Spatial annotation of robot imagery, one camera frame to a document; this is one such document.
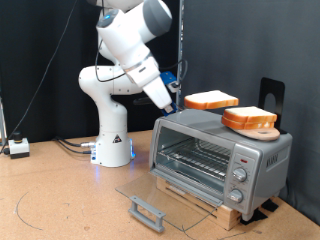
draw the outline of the table surface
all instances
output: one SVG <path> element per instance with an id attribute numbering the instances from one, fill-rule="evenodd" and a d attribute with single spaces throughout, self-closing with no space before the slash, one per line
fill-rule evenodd
<path id="1" fill-rule="evenodd" d="M 320 228 L 279 198 L 267 219 L 226 231 L 205 219 L 186 232 L 164 222 L 157 233 L 128 213 L 115 188 L 149 171 L 152 131 L 129 133 L 137 157 L 119 168 L 93 165 L 89 155 L 56 142 L 30 144 L 28 158 L 0 156 L 1 239 L 320 239 Z M 75 143 L 95 138 L 73 139 Z"/>

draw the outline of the toaster oven knob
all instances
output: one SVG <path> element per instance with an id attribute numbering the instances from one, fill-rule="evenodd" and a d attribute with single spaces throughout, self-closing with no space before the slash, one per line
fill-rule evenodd
<path id="1" fill-rule="evenodd" d="M 243 168 L 237 168 L 233 171 L 233 176 L 239 181 L 243 182 L 247 179 L 247 173 Z"/>
<path id="2" fill-rule="evenodd" d="M 240 192 L 238 189 L 234 189 L 228 194 L 228 198 L 230 198 L 232 201 L 236 203 L 241 203 L 243 195 L 242 192 Z"/>

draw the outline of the metal handle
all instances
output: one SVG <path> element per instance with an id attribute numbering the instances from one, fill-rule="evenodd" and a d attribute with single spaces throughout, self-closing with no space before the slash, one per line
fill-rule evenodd
<path id="1" fill-rule="evenodd" d="M 163 232 L 164 227 L 162 226 L 163 217 L 166 215 L 164 212 L 156 209 L 155 207 L 151 206 L 150 204 L 146 203 L 145 201 L 141 200 L 137 196 L 130 197 L 132 201 L 132 206 L 129 209 L 129 212 L 138 220 L 146 224 L 148 227 L 156 230 L 157 232 Z M 147 211 L 151 212 L 153 215 L 156 216 L 156 222 L 152 221 L 151 219 L 147 218 L 145 215 L 138 211 L 138 205 L 146 209 Z"/>

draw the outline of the control panel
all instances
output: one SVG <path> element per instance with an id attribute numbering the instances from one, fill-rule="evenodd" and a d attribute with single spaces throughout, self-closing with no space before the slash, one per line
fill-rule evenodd
<path id="1" fill-rule="evenodd" d="M 247 154 L 235 153 L 228 170 L 230 177 L 225 188 L 225 202 L 242 213 L 246 213 L 249 208 L 255 164 L 256 160 Z"/>

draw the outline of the blue led light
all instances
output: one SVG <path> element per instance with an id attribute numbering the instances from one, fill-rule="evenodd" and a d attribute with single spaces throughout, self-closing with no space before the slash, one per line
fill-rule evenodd
<path id="1" fill-rule="evenodd" d="M 131 158 L 134 158 L 136 154 L 133 151 L 133 144 L 132 144 L 132 139 L 130 138 L 130 150 L 131 150 Z"/>
<path id="2" fill-rule="evenodd" d="M 96 183 L 100 183 L 100 168 L 99 168 L 99 166 L 96 166 L 95 181 L 96 181 Z"/>

